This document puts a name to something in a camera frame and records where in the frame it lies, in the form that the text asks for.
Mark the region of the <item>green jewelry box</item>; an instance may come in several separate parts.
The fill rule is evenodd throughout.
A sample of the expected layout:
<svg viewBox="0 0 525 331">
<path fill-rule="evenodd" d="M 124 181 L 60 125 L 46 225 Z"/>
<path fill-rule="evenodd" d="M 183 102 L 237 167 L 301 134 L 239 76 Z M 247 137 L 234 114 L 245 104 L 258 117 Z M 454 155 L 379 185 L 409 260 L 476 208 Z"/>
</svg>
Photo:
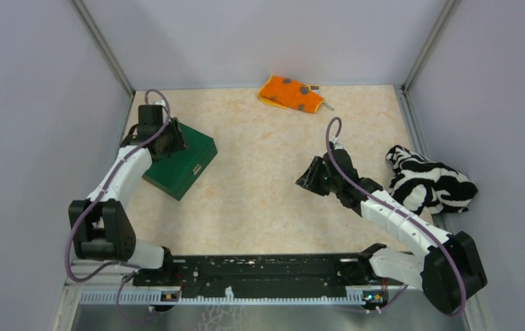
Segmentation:
<svg viewBox="0 0 525 331">
<path fill-rule="evenodd" d="M 187 148 L 158 160 L 143 174 L 145 181 L 177 201 L 182 200 L 217 155 L 212 137 L 184 124 L 180 128 Z"/>
</svg>

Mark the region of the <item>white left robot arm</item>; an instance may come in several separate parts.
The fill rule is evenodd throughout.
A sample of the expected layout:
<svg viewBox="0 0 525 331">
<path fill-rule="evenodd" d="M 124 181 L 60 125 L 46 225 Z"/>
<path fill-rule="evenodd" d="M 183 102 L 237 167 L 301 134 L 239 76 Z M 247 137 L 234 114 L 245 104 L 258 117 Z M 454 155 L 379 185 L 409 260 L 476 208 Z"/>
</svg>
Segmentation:
<svg viewBox="0 0 525 331">
<path fill-rule="evenodd" d="M 111 265 L 149 270 L 159 285 L 175 280 L 170 250 L 139 240 L 125 207 L 154 163 L 186 147 L 180 123 L 165 99 L 139 106 L 138 122 L 120 143 L 106 176 L 85 199 L 69 205 L 71 231 L 64 253 L 69 280 L 89 281 Z"/>
</svg>

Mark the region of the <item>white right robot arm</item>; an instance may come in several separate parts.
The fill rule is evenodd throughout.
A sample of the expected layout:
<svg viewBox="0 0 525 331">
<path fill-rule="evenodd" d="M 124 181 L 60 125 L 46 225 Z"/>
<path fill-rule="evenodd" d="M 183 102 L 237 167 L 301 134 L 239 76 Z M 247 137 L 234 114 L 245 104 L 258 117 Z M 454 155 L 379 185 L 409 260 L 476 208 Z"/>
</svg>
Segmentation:
<svg viewBox="0 0 525 331">
<path fill-rule="evenodd" d="M 444 314 L 457 314 L 488 279 L 473 238 L 449 233 L 396 202 L 376 181 L 359 177 L 347 152 L 316 156 L 296 185 L 339 202 L 402 242 L 408 252 L 374 244 L 361 254 L 359 278 L 376 284 L 393 279 L 424 293 Z"/>
</svg>

